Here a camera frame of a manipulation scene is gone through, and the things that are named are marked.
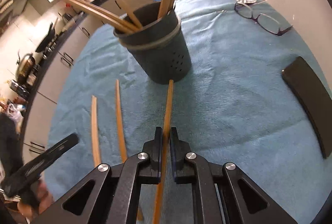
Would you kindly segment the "left hand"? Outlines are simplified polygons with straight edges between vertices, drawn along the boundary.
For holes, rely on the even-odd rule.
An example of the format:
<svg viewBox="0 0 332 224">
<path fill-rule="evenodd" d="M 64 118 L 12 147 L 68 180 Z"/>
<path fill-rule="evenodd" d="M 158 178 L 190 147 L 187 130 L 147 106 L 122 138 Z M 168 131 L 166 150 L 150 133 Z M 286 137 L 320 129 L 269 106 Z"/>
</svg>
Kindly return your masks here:
<svg viewBox="0 0 332 224">
<path fill-rule="evenodd" d="M 29 221 L 35 219 L 54 203 L 54 197 L 49 191 L 44 180 L 39 179 L 33 184 L 33 189 L 24 193 L 18 202 L 18 211 Z"/>
</svg>

